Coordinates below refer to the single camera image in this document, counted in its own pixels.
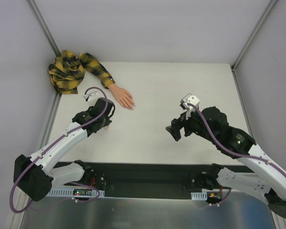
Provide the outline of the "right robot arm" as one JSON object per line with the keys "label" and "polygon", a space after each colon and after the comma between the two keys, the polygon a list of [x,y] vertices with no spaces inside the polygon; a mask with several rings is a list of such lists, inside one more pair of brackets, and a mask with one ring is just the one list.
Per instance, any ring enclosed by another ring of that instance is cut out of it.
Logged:
{"label": "right robot arm", "polygon": [[195,134],[215,145],[222,154],[251,169],[258,179],[240,175],[213,163],[211,169],[194,178],[200,187],[212,190],[218,186],[239,190],[265,203],[272,212],[286,219],[286,171],[274,162],[245,131],[229,125],[226,114],[215,106],[199,111],[194,108],[190,116],[182,113],[167,126],[175,141]]}

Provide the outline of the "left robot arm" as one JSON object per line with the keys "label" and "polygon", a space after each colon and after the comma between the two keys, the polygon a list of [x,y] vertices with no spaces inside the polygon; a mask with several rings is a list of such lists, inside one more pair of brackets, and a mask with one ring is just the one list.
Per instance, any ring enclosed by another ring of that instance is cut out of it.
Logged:
{"label": "left robot arm", "polygon": [[33,201],[42,200],[55,186],[75,181],[82,186],[91,184],[92,169],[81,160],[55,167],[76,145],[111,123],[114,102],[103,97],[90,102],[92,105],[77,113],[60,136],[30,156],[16,158],[13,182]]}

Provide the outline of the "mannequin hand with painted nails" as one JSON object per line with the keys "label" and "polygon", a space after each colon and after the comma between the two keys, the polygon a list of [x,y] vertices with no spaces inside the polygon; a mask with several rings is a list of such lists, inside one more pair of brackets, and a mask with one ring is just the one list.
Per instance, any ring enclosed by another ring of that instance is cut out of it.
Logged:
{"label": "mannequin hand with painted nails", "polygon": [[115,100],[123,108],[128,109],[128,110],[133,110],[133,108],[135,107],[135,103],[133,102],[133,97],[131,96],[131,94],[127,90],[117,86],[114,83],[110,84],[108,86],[108,89],[110,90],[110,92],[114,96]]}

